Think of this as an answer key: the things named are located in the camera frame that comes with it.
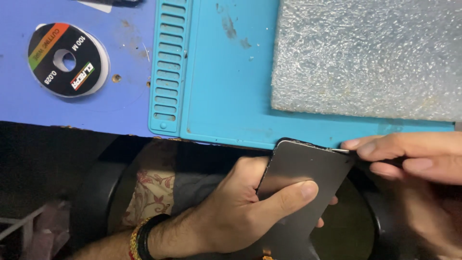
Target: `black bracelet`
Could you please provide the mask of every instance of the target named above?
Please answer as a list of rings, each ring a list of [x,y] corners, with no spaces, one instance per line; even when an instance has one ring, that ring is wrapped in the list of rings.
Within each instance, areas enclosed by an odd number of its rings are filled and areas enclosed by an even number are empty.
[[[162,221],[167,220],[169,217],[170,216],[167,214],[154,216],[138,230],[138,255],[140,256],[141,260],[154,260],[154,258],[152,258],[151,254],[149,253],[147,238],[152,228],[157,226]]]

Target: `smartphone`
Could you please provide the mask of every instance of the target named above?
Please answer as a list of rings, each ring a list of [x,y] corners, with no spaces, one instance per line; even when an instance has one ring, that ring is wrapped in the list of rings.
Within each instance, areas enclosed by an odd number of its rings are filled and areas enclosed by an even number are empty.
[[[299,211],[276,223],[257,243],[273,259],[308,259],[309,235],[353,167],[355,158],[308,142],[282,138],[273,150],[260,181],[257,196],[264,200],[282,188],[313,180],[316,198]]]

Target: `gold bracelet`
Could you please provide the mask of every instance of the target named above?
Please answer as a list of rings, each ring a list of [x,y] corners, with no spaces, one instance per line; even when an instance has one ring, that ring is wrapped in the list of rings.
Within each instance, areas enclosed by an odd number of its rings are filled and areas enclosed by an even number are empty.
[[[133,259],[134,260],[142,260],[140,256],[138,255],[138,230],[146,224],[152,217],[149,217],[145,220],[143,220],[141,223],[136,226],[135,230],[132,232],[132,236],[130,238],[130,252],[132,253]]]

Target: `purple workbench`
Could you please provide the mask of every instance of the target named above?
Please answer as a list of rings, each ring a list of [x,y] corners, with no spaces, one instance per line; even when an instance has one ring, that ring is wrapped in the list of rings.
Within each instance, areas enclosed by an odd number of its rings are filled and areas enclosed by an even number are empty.
[[[109,13],[75,0],[6,0],[0,8],[0,121],[137,136],[148,130],[155,0],[114,2]],[[39,24],[64,22],[93,34],[107,49],[118,83],[95,94],[60,98],[42,89],[28,66],[29,39]]]

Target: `hand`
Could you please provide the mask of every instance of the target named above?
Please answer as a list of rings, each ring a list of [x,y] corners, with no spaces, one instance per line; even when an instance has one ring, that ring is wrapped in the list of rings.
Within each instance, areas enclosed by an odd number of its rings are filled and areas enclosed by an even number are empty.
[[[461,132],[367,136],[345,141],[341,147],[356,150],[363,160],[372,161],[370,170],[377,175],[400,180],[401,200],[411,228],[441,259],[462,258],[461,189],[439,186],[435,190],[427,182],[462,185]],[[409,157],[403,169],[377,162],[400,156]]]
[[[175,218],[173,223],[167,223],[169,227],[162,228],[169,230],[169,236],[177,233],[176,240],[186,240],[185,247],[193,249],[180,253],[176,250],[153,257],[184,257],[199,253],[238,251],[250,246],[280,219],[301,209],[316,197],[317,184],[304,181],[285,187],[268,199],[259,201],[255,189],[267,164],[267,157],[240,158],[206,200]],[[194,241],[194,245],[188,244],[190,241]],[[157,244],[153,242],[150,252],[158,252],[159,249],[159,241]]]

